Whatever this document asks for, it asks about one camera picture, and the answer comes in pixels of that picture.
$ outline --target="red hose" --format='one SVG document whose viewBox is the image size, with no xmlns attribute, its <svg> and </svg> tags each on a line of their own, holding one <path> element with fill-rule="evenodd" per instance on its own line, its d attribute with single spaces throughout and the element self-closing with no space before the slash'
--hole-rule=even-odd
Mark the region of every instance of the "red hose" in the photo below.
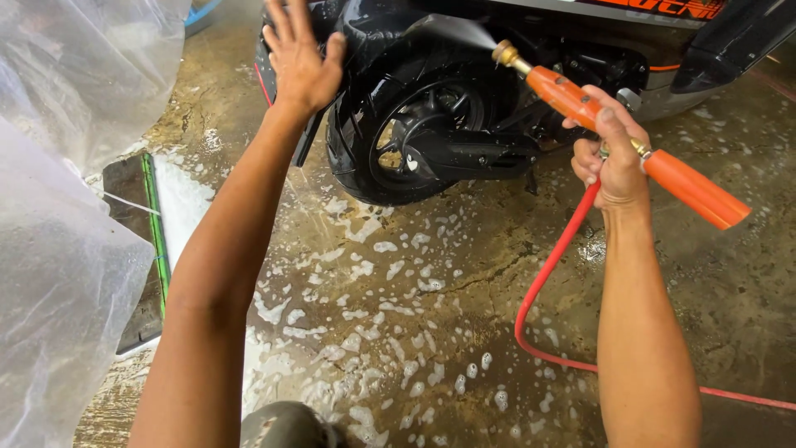
<svg viewBox="0 0 796 448">
<path fill-rule="evenodd" d="M 560 364 L 562 366 L 574 367 L 593 372 L 597 372 L 597 366 L 594 364 L 581 363 L 579 361 L 573 361 L 573 360 L 565 360 L 564 358 L 560 358 L 559 356 L 553 356 L 548 353 L 542 352 L 537 348 L 534 348 L 533 346 L 531 346 L 531 344 L 528 343 L 528 341 L 525 340 L 525 337 L 522 334 L 522 332 L 523 332 L 523 327 L 525 325 L 525 318 L 528 317 L 528 311 L 531 309 L 533 301 L 537 298 L 539 290 L 542 289 L 542 286 L 544 286 L 544 283 L 547 281 L 548 277 L 550 277 L 550 273 L 556 267 L 556 264 L 561 258 L 561 255 L 564 254 L 564 251 L 567 249 L 567 246 L 569 246 L 569 243 L 575 237 L 575 233 L 580 228 L 580 224 L 583 222 L 583 219 L 586 218 L 586 213 L 588 213 L 588 211 L 591 209 L 591 206 L 594 204 L 595 197 L 597 196 L 597 191 L 599 191 L 599 186 L 600 186 L 600 181 L 598 179 L 597 183 L 589 186 L 586 189 L 586 194 L 583 195 L 582 199 L 580 199 L 580 204 L 578 204 L 578 208 L 575 209 L 575 214 L 572 215 L 572 219 L 569 220 L 567 227 L 564 229 L 564 232 L 561 234 L 561 238 L 558 239 L 556 246 L 553 247 L 550 256 L 544 262 L 544 265 L 542 266 L 542 269 L 539 271 L 537 277 L 533 279 L 533 283 L 531 284 L 530 289 L 528 289 L 528 293 L 525 294 L 525 299 L 522 301 L 522 305 L 520 305 L 520 311 L 517 313 L 517 321 L 514 322 L 514 337 L 517 338 L 517 342 L 519 343 L 520 347 L 522 347 L 526 352 L 530 353 L 531 355 L 537 358 L 541 358 L 545 361 L 548 361 L 550 363 Z M 700 387 L 699 390 L 703 394 L 716 395 L 728 399 L 736 399 L 748 403 L 756 403 L 772 407 L 781 407 L 782 409 L 790 409 L 792 411 L 796 411 L 796 403 L 788 403 L 772 399 L 763 399 L 752 395 L 720 391 L 719 389 L 711 389 L 710 387 Z"/>
</svg>

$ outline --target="rear wheel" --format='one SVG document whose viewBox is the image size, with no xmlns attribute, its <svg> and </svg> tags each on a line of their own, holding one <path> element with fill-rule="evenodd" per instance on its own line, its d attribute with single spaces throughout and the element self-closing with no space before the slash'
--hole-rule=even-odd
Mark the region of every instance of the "rear wheel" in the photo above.
<svg viewBox="0 0 796 448">
<path fill-rule="evenodd" d="M 350 82 L 330 110 L 332 172 L 346 191 L 369 204 L 429 198 L 455 182 L 412 170 L 405 131 L 420 120 L 450 130 L 482 130 L 509 115 L 516 102 L 517 76 L 496 69 L 483 50 L 439 44 L 393 65 L 377 63 Z"/>
</svg>

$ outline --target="left hand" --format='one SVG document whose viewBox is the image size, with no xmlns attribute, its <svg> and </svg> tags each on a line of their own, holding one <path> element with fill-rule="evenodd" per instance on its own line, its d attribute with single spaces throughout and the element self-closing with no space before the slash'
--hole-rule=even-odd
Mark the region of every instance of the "left hand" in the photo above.
<svg viewBox="0 0 796 448">
<path fill-rule="evenodd" d="M 326 43 L 326 59 L 321 59 L 306 1 L 288 0 L 289 17 L 281 3 L 266 0 L 276 30 L 263 27 L 263 37 L 271 48 L 268 59 L 276 72 L 276 99 L 278 104 L 315 114 L 331 102 L 340 86 L 345 37 L 332 33 Z"/>
</svg>

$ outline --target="black tire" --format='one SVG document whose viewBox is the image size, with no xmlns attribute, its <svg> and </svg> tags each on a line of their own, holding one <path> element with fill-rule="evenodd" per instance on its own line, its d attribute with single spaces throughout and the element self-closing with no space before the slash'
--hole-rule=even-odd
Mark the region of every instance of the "black tire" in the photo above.
<svg viewBox="0 0 796 448">
<path fill-rule="evenodd" d="M 425 52 L 414 45 L 405 57 L 384 57 L 348 87 L 330 108 L 326 153 L 334 177 L 354 198 L 378 206 L 398 206 L 441 193 L 455 181 L 424 179 L 390 183 L 377 160 L 377 140 L 418 92 L 432 85 L 462 86 L 475 92 L 482 110 L 474 130 L 505 118 L 517 104 L 517 75 L 496 68 L 488 51 L 438 41 Z"/>
</svg>

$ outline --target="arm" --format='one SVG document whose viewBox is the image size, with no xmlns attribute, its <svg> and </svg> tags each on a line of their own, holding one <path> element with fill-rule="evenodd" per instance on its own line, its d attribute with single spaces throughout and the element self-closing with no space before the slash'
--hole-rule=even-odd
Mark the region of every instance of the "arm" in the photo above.
<svg viewBox="0 0 796 448">
<path fill-rule="evenodd" d="M 303 0 L 291 0 L 292 24 L 277 2 L 268 7 L 279 28 L 279 37 L 263 31 L 279 99 L 174 270 L 130 447 L 239 444 L 246 312 L 293 150 L 309 118 L 334 98 L 345 49 L 335 33 L 320 58 Z"/>
<path fill-rule="evenodd" d="M 579 140 L 572 166 L 587 184 L 600 177 L 607 253 L 597 338 L 599 393 L 611 448 L 697 447 L 699 389 L 654 249 L 650 194 L 629 136 L 649 142 L 619 102 L 587 86 L 604 109 L 597 132 L 611 147 Z"/>
</svg>

